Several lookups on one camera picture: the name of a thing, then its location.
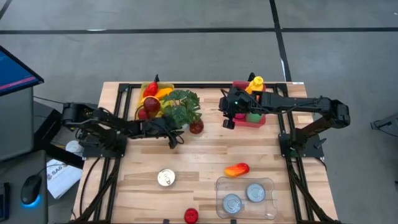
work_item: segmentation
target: concrete floor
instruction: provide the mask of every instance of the concrete floor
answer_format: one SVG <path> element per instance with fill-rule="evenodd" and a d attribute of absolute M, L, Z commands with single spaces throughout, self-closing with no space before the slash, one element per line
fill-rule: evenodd
<path fill-rule="evenodd" d="M 0 0 L 0 7 L 6 0 Z M 398 27 L 398 1 L 276 0 L 282 27 Z M 273 27 L 267 0 L 12 0 L 0 30 Z M 398 220 L 398 139 L 369 123 L 398 111 L 398 33 L 283 33 L 292 80 L 349 105 L 351 125 L 322 134 L 331 191 L 345 223 Z M 97 103 L 105 81 L 284 81 L 275 33 L 0 35 L 45 79 L 37 96 Z M 50 202 L 66 222 L 76 188 Z"/>

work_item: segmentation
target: wooden tabletop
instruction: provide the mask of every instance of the wooden tabletop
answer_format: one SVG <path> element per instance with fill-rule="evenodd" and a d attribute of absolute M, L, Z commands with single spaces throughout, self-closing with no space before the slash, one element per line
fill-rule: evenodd
<path fill-rule="evenodd" d="M 118 85 L 118 82 L 104 83 L 99 106 L 113 111 Z M 287 86 L 289 96 L 307 97 L 302 83 L 287 83 Z M 165 218 L 170 219 L 171 223 L 184 223 L 183 215 L 188 208 L 198 210 L 199 223 L 229 223 L 229 219 L 221 219 L 217 215 L 215 185 L 217 179 L 224 176 L 225 167 L 239 162 L 245 162 L 251 168 L 242 177 L 272 179 L 275 183 L 278 212 L 274 220 L 239 219 L 238 223 L 295 223 L 286 163 L 280 155 L 277 138 L 277 115 L 267 114 L 266 124 L 261 128 L 238 126 L 229 130 L 222 127 L 225 118 L 218 111 L 218 102 L 222 97 L 220 90 L 190 90 L 200 97 L 204 131 L 194 135 L 188 130 L 182 135 L 185 144 L 178 145 L 175 149 L 169 149 L 166 139 L 129 139 L 126 155 L 121 160 L 112 223 L 161 223 Z M 138 98 L 137 88 L 132 93 L 128 120 L 134 119 Z M 124 101 L 125 98 L 122 99 L 119 117 L 122 116 Z M 293 112 L 293 116 L 298 128 L 313 121 L 310 113 Z M 287 117 L 284 119 L 286 130 L 289 130 Z M 91 158 L 85 162 L 82 180 L 86 178 L 94 161 L 95 158 Z M 90 175 L 83 209 L 98 192 L 103 161 L 101 159 L 97 163 Z M 303 163 L 310 193 L 326 214 L 337 219 L 324 166 L 311 158 L 304 158 Z M 176 173 L 173 186 L 165 188 L 158 184 L 157 174 L 162 169 L 172 169 Z M 76 214 L 79 211 L 82 185 L 83 181 L 80 182 L 76 196 Z M 301 194 L 299 197 L 302 215 L 306 219 Z M 105 195 L 101 218 L 104 218 L 107 201 L 108 195 Z"/>

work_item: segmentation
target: yellow bottle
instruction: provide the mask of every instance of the yellow bottle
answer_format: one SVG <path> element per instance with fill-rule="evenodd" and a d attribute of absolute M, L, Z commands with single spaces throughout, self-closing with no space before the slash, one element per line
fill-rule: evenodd
<path fill-rule="evenodd" d="M 255 77 L 253 81 L 249 83 L 249 86 L 246 87 L 245 91 L 249 94 L 252 93 L 252 91 L 262 91 L 264 88 L 264 80 L 261 77 Z"/>

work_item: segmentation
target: paper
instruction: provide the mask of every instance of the paper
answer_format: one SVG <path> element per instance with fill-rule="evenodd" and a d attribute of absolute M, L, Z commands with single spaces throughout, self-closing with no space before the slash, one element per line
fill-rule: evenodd
<path fill-rule="evenodd" d="M 80 180 L 82 172 L 81 169 L 52 159 L 47 162 L 47 189 L 55 199 L 59 199 Z"/>

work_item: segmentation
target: computer monitor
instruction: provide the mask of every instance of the computer monitor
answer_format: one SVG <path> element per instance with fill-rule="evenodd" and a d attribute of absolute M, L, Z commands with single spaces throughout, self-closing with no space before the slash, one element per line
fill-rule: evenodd
<path fill-rule="evenodd" d="M 42 77 L 0 46 L 0 96 L 43 82 Z"/>

